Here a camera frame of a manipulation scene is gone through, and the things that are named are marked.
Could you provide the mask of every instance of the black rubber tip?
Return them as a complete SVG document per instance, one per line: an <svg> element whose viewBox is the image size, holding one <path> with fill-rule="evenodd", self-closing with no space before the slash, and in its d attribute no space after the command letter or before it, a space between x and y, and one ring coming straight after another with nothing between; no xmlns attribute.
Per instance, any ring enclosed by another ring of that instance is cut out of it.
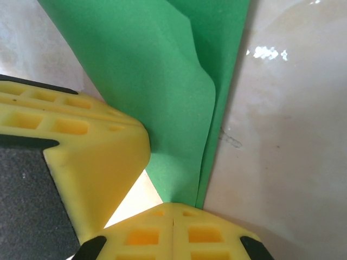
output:
<svg viewBox="0 0 347 260"><path fill-rule="evenodd" d="M20 79L18 77L11 77L11 76L6 76L6 75L2 75L2 74L0 74L0 81L11 81L11 82L30 85L30 86L34 86L34 87L45 88L45 89L50 89L50 90L55 90L55 91L60 91L60 92L64 92L64 93L78 95L78 92L76 92L72 89L69 89L69 88L53 86L50 84L40 83L40 82L36 82L36 81L31 81L31 80L24 80L24 79Z"/></svg>
<svg viewBox="0 0 347 260"><path fill-rule="evenodd" d="M106 237L98 236L84 242L72 260L97 260L106 240Z"/></svg>
<svg viewBox="0 0 347 260"><path fill-rule="evenodd" d="M262 242L246 236L241 237L240 240L251 260L274 260Z"/></svg>

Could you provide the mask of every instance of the white surface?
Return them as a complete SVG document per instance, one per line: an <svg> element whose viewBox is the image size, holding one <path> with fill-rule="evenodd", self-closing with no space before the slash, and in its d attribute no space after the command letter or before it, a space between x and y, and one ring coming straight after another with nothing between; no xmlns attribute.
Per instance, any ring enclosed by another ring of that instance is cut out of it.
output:
<svg viewBox="0 0 347 260"><path fill-rule="evenodd" d="M251 1L205 209L275 259L347 259L347 2ZM0 0L0 72L98 96L36 0ZM115 221L160 203L132 192Z"/></svg>

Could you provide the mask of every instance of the black foam pad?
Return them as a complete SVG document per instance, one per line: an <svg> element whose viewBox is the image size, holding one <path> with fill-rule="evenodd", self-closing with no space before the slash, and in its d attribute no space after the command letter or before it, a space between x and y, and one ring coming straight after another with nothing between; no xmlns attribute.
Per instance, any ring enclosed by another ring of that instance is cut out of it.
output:
<svg viewBox="0 0 347 260"><path fill-rule="evenodd" d="M58 144L0 135L0 259L65 260L78 250L42 153Z"/></svg>

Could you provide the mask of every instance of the green foam sheet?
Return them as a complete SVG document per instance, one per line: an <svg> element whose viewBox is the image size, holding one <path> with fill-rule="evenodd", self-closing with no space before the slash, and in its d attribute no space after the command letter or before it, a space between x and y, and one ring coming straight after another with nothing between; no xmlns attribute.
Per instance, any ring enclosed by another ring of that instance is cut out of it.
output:
<svg viewBox="0 0 347 260"><path fill-rule="evenodd" d="M248 0L39 0L105 101L137 118L165 202L202 207Z"/></svg>

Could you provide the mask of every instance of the square hole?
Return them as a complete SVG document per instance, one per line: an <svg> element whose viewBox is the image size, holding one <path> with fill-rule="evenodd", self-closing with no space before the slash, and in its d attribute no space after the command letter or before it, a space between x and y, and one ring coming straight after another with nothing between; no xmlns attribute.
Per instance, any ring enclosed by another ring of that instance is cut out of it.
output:
<svg viewBox="0 0 347 260"><path fill-rule="evenodd" d="M89 124L84 121L58 118L52 128L52 132L64 134L86 134L88 133Z"/></svg>
<svg viewBox="0 0 347 260"><path fill-rule="evenodd" d="M50 92L35 92L32 96L33 99L44 100L48 102L53 102L58 97L57 94Z"/></svg>
<svg viewBox="0 0 347 260"><path fill-rule="evenodd" d="M64 104L68 106L72 106L72 107L79 107L79 108L85 108L85 109L90 109L92 107L90 102L83 99L74 98L74 97L66 98Z"/></svg>
<svg viewBox="0 0 347 260"><path fill-rule="evenodd" d="M231 260L228 252L200 251L190 254L191 260Z"/></svg>
<svg viewBox="0 0 347 260"><path fill-rule="evenodd" d="M154 255L118 255L115 260L156 260Z"/></svg>
<svg viewBox="0 0 347 260"><path fill-rule="evenodd" d="M108 130L116 132L116 131L123 130L124 128L125 128L124 126L111 125L108 127Z"/></svg>
<svg viewBox="0 0 347 260"><path fill-rule="evenodd" d="M157 245L159 243L158 229L135 229L126 238L126 245Z"/></svg>
<svg viewBox="0 0 347 260"><path fill-rule="evenodd" d="M221 230L215 226L191 226L188 228L189 243L223 242Z"/></svg>
<svg viewBox="0 0 347 260"><path fill-rule="evenodd" d="M154 216L163 216L165 215L165 212L163 210L160 210L160 211L156 211L153 213Z"/></svg>
<svg viewBox="0 0 347 260"><path fill-rule="evenodd" d="M197 214L196 213L194 213L194 212L191 212L191 211L183 211L183 216L185 216L185 217L196 217L197 216Z"/></svg>
<svg viewBox="0 0 347 260"><path fill-rule="evenodd" d="M117 110L109 110L107 113L114 116L123 116L123 113Z"/></svg>
<svg viewBox="0 0 347 260"><path fill-rule="evenodd" d="M1 83L0 84L0 92L12 94L12 95L21 95L24 91L27 89L24 87L20 87L16 84L10 84L10 83Z"/></svg>
<svg viewBox="0 0 347 260"><path fill-rule="evenodd" d="M1 125L27 129L37 129L42 119L43 116L41 115L17 112L7 117Z"/></svg>

